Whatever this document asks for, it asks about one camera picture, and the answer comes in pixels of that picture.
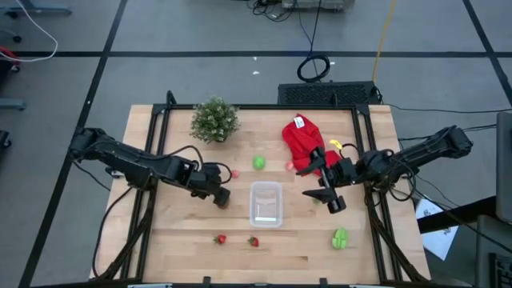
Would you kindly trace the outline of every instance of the gray floor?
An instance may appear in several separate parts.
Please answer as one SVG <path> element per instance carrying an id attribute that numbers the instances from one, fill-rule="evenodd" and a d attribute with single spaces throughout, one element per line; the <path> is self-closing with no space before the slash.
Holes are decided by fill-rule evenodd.
<path id="1" fill-rule="evenodd" d="M 472 0 L 496 51 L 512 51 L 507 0 Z M 0 1 L 0 6 L 11 1 Z M 119 0 L 65 1 L 69 17 L 38 17 L 41 26 L 59 40 L 62 51 L 101 51 Z M 375 51 L 390 0 L 357 0 L 345 14 L 320 15 L 316 50 Z M 302 13 L 308 31 L 314 14 Z M 25 18 L 0 18 L 23 37 L 13 50 L 52 48 Z M 307 50 L 308 42 L 294 14 L 283 23 L 255 17 L 244 2 L 229 0 L 129 0 L 113 51 L 257 51 Z M 458 0 L 398 0 L 384 45 L 386 51 L 484 52 L 468 13 Z M 370 80 L 372 58 L 331 58 L 326 80 Z M 88 126 L 98 126 L 121 138 L 132 104 L 163 102 L 171 89 L 180 103 L 195 103 L 212 95 L 237 103 L 276 103 L 279 83 L 299 82 L 295 71 L 302 58 L 109 58 L 100 81 Z M 499 59 L 512 77 L 512 59 Z M 2 96 L 24 98 L 23 112 L 1 111 L 0 129 L 14 142 L 0 165 L 0 283 L 18 284 L 50 199 L 66 148 L 77 123 L 98 58 L 55 58 L 27 63 L 2 88 Z M 378 86 L 386 103 L 404 107 L 453 110 L 510 108 L 488 58 L 383 58 Z M 448 125 L 461 127 L 495 123 L 492 114 L 441 114 L 394 109 L 399 137 L 431 134 Z M 465 204 L 495 193 L 495 132 L 469 134 L 474 150 L 466 158 L 439 160 L 420 173 L 447 197 Z M 104 183 L 102 165 L 85 167 Z M 418 188 L 440 202 L 435 190 Z M 33 285 L 85 281 L 107 193 L 72 168 Z M 454 265 L 468 264 L 471 247 L 458 246 Z M 429 257 L 431 269 L 438 260 Z"/>

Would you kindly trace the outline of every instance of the yellow clip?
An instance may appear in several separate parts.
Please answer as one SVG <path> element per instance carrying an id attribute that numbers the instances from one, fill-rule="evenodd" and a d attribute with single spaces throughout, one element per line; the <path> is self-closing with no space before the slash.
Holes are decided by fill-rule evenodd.
<path id="1" fill-rule="evenodd" d="M 340 143 L 339 143 L 338 141 L 336 141 L 336 140 L 330 140 L 330 141 L 329 141 L 329 143 L 330 143 L 330 144 L 335 145 L 335 146 L 336 146 L 336 148 L 338 148 L 338 149 L 340 149 L 340 150 L 343 148 L 342 144 L 340 144 Z"/>

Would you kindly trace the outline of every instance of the yellow cable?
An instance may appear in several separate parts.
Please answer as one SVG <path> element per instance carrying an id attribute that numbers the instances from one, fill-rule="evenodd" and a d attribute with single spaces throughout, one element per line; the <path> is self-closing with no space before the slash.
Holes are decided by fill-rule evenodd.
<path id="1" fill-rule="evenodd" d="M 394 12 L 394 6 L 395 6 L 396 3 L 397 3 L 397 0 L 393 0 L 392 3 L 391 3 L 390 12 L 387 14 L 386 24 L 384 24 L 384 29 L 382 29 L 381 41 L 378 43 L 377 57 L 375 57 L 375 63 L 374 63 L 374 72 L 371 75 L 371 80 L 374 83 L 377 82 L 378 59 L 381 56 L 382 45 L 384 44 L 384 39 L 386 39 L 387 27 L 391 23 L 391 19 L 393 17 L 393 12 Z"/>

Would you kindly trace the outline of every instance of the red towel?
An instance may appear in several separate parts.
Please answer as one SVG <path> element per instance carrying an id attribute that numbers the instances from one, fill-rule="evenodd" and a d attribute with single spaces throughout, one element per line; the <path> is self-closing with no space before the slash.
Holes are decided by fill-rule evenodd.
<path id="1" fill-rule="evenodd" d="M 323 149 L 326 147 L 323 144 L 323 138 L 320 135 L 320 130 L 308 118 L 297 114 L 297 121 L 293 121 L 285 126 L 282 130 L 282 138 L 291 150 L 292 162 L 295 169 L 300 171 L 308 167 L 311 163 L 310 152 L 321 146 Z M 327 167 L 341 160 L 342 158 L 336 151 L 330 150 L 326 152 Z M 314 173 L 320 175 L 320 170 L 316 169 Z"/>

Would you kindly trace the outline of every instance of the pink ball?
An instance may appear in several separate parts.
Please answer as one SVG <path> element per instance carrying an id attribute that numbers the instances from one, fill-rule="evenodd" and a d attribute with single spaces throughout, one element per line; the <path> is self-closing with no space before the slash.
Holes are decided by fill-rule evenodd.
<path id="1" fill-rule="evenodd" d="M 294 168 L 294 164 L 293 164 L 292 162 L 288 162 L 288 163 L 286 164 L 286 169 L 287 169 L 288 171 L 291 171 L 293 168 Z"/>

